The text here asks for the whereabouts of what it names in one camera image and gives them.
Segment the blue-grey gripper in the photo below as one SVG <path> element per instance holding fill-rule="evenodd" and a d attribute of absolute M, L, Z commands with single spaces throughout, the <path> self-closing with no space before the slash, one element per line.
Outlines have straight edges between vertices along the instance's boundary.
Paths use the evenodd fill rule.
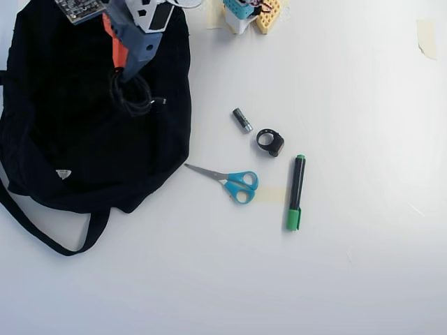
<path fill-rule="evenodd" d="M 149 63 L 161 33 L 145 33 L 133 20 L 125 1 L 109 1 L 102 15 L 106 33 L 112 38 L 115 68 L 124 68 L 121 81 L 128 82 Z"/>

